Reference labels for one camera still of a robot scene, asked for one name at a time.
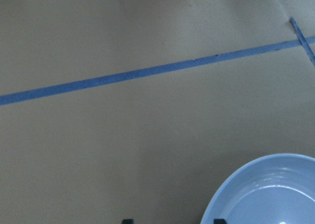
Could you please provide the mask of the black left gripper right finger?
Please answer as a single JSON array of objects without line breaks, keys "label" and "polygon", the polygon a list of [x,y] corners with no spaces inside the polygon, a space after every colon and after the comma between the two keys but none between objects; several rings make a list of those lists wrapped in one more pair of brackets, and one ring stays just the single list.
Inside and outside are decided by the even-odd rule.
[{"label": "black left gripper right finger", "polygon": [[225,224],[225,219],[214,219],[213,224]]}]

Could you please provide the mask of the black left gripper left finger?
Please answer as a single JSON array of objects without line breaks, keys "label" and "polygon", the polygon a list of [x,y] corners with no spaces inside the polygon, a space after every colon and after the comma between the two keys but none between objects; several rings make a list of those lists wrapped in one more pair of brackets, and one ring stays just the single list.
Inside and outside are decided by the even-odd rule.
[{"label": "black left gripper left finger", "polygon": [[124,219],[122,220],[122,224],[134,224],[134,219]]}]

